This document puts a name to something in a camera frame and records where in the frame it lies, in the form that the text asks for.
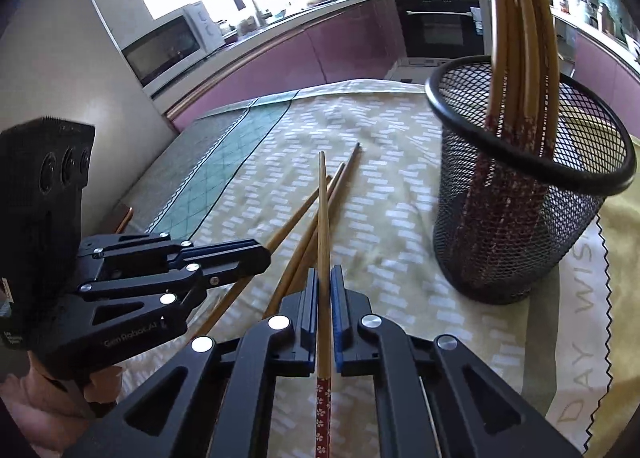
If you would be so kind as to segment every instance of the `wooden chopstick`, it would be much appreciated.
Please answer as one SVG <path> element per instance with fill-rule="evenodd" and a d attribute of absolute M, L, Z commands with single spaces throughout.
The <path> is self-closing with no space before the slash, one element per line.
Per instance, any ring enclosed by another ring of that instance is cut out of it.
<path fill-rule="evenodd" d="M 498 131 L 498 120 L 502 112 L 504 77 L 508 73 L 508 47 L 510 42 L 509 21 L 513 16 L 508 12 L 507 0 L 492 0 L 494 43 L 492 50 L 492 78 L 489 90 L 488 113 L 485 128 L 493 134 Z"/>
<path fill-rule="evenodd" d="M 340 178 L 338 178 L 337 184 L 335 186 L 335 192 L 332 193 L 331 196 L 329 196 L 329 220 L 330 221 L 331 219 L 333 219 L 333 216 L 336 213 L 338 203 L 340 203 L 341 193 L 344 193 L 344 190 L 346 189 L 346 184 L 350 178 L 351 171 L 353 171 L 353 168 L 355 167 L 359 152 L 360 152 L 360 143 L 357 142 L 353 148 L 353 151 L 351 151 L 351 155 L 347 160 L 347 164 L 344 167 L 344 171 L 340 175 Z M 314 232 L 314 235 L 311 238 L 311 241 L 309 242 L 304 255 L 302 256 L 300 265 L 298 266 L 298 269 L 295 275 L 293 276 L 293 279 L 291 280 L 291 283 L 289 285 L 289 289 L 287 290 L 286 295 L 295 294 L 296 292 L 300 292 L 301 290 L 304 289 L 306 284 L 306 275 L 308 273 L 309 267 L 313 266 L 316 260 L 317 250 L 318 250 L 318 230 L 316 229 L 316 232 Z"/>
<path fill-rule="evenodd" d="M 296 224 L 300 221 L 300 218 L 305 215 L 305 213 L 309 210 L 312 203 L 316 201 L 318 198 L 320 188 L 316 189 L 309 198 L 305 200 L 305 202 L 298 208 L 298 210 L 293 214 L 291 218 L 285 223 L 267 242 L 265 248 L 273 254 L 280 244 L 284 241 L 284 239 L 289 235 L 289 233 L 293 230 Z M 247 276 L 246 278 L 238 279 L 233 286 L 226 292 L 225 296 L 222 300 L 216 305 L 213 309 L 213 312 L 209 315 L 209 317 L 204 321 L 202 326 L 198 328 L 196 334 L 193 336 L 193 339 L 196 337 L 201 337 L 209 333 L 209 331 L 215 326 L 215 324 L 220 320 L 220 318 L 224 315 L 224 313 L 231 306 L 233 301 L 235 301 L 240 293 L 246 288 L 249 282 L 254 278 L 254 276 Z"/>
<path fill-rule="evenodd" d="M 320 152 L 320 181 L 326 178 L 324 151 Z M 331 301 L 329 273 L 331 247 L 329 244 L 329 205 L 326 190 L 318 196 L 318 377 L 331 378 Z"/>
<path fill-rule="evenodd" d="M 522 105 L 518 108 L 520 121 L 520 146 L 526 151 L 534 150 L 534 139 L 538 123 L 538 105 L 540 102 L 540 42 L 533 0 L 518 0 L 522 16 L 524 84 Z"/>
<path fill-rule="evenodd" d="M 345 167 L 344 163 L 338 166 L 338 170 L 335 172 L 334 177 L 331 180 L 331 183 L 329 184 L 329 189 L 325 190 L 325 193 L 328 196 L 333 195 L 336 185 L 338 185 L 340 182 L 340 177 L 342 175 L 342 172 L 344 171 L 344 167 Z M 269 304 L 266 310 L 264 311 L 264 315 L 262 316 L 263 319 L 266 319 L 267 317 L 270 317 L 278 313 L 280 302 L 282 301 L 282 298 L 287 293 L 287 290 L 289 289 L 289 286 L 291 284 L 291 280 L 296 275 L 298 267 L 300 266 L 300 261 L 302 260 L 303 255 L 305 254 L 306 248 L 311 242 L 313 235 L 316 233 L 316 229 L 318 227 L 318 218 L 319 218 L 319 211 L 315 214 L 314 218 L 311 220 L 311 223 L 309 223 L 304 235 L 298 242 L 298 246 L 296 247 L 296 250 L 294 251 L 292 257 L 290 258 L 289 263 L 287 263 L 287 266 L 284 269 L 282 276 L 280 277 L 280 281 L 276 285 L 276 289 L 273 291 L 273 294 L 271 295 Z"/>
<path fill-rule="evenodd" d="M 524 76 L 522 59 L 522 16 L 518 0 L 503 0 L 507 16 L 504 42 L 500 45 L 507 56 L 507 88 L 504 95 L 504 121 L 501 137 L 510 144 L 514 141 L 518 115 L 521 109 L 521 87 Z"/>
<path fill-rule="evenodd" d="M 540 156 L 552 158 L 556 144 L 559 110 L 560 66 L 558 61 L 558 42 L 548 0 L 533 0 L 533 2 L 536 7 L 538 30 L 542 38 L 542 47 L 540 48 L 542 64 L 540 116 L 538 117 L 538 127 L 536 128 L 536 147 L 534 152 Z"/>
<path fill-rule="evenodd" d="M 320 152 L 319 180 L 326 177 L 324 151 Z M 329 241 L 329 205 L 325 192 L 318 196 L 318 379 L 316 381 L 316 457 L 331 456 L 331 372 L 332 323 L 329 290 L 331 246 Z"/>

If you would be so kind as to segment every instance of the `oven door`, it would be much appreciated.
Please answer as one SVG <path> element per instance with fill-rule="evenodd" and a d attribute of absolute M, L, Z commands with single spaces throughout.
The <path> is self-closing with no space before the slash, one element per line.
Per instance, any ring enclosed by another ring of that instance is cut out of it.
<path fill-rule="evenodd" d="M 484 54 L 479 0 L 396 0 L 408 57 Z"/>

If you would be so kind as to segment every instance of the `pink cabinet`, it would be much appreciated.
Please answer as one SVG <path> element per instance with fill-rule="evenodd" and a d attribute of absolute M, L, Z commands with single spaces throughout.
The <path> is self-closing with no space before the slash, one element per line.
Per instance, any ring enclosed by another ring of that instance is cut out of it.
<path fill-rule="evenodd" d="M 310 39 L 303 32 L 267 50 L 222 79 L 174 120 L 182 131 L 205 113 L 263 95 L 324 84 Z"/>
<path fill-rule="evenodd" d="M 574 79 L 587 86 L 609 106 L 618 61 L 593 41 L 578 33 L 575 45 Z"/>
<path fill-rule="evenodd" d="M 640 81 L 620 65 L 616 66 L 613 97 L 609 105 L 627 131 L 640 137 Z"/>
<path fill-rule="evenodd" d="M 327 83 L 383 79 L 391 68 L 374 4 L 351 7 L 306 31 Z"/>
<path fill-rule="evenodd" d="M 183 130 L 208 111 L 264 95 L 349 79 L 383 79 L 402 56 L 394 1 L 366 1 L 249 61 L 183 111 L 174 125 Z"/>
<path fill-rule="evenodd" d="M 629 133 L 640 136 L 640 77 L 580 33 L 575 48 L 574 79 L 611 106 Z"/>

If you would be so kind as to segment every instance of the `yellow patterned tablecloth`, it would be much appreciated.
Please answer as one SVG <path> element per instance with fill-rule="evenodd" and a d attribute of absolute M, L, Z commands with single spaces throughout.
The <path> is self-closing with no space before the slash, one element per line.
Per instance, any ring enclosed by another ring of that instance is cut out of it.
<path fill-rule="evenodd" d="M 424 87 L 373 80 L 302 90 L 223 192 L 192 240 L 254 237 L 264 243 L 316 187 L 317 154 L 328 171 L 363 147 L 332 231 L 332 263 L 348 288 L 407 333 L 453 334 L 487 362 L 576 447 L 601 457 L 640 401 L 636 287 L 640 183 L 607 200 L 530 299 L 475 303 L 443 277 L 431 248 L 440 173 L 440 123 Z M 229 309 L 211 336 L 241 336 L 261 318 L 309 212 Z M 129 359 L 124 393 L 184 345 L 223 294 L 209 292 L 187 335 Z M 332 455 L 379 454 L 372 382 L 334 376 Z M 315 380 L 279 379 L 270 457 L 314 454 Z"/>

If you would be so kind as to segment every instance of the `white microwave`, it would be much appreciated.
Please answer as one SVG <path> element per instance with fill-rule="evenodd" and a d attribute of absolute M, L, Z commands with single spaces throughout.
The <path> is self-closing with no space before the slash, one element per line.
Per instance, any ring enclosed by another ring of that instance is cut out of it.
<path fill-rule="evenodd" d="M 154 29 L 123 48 L 122 54 L 152 96 L 224 43 L 219 26 L 199 1 L 156 19 Z"/>

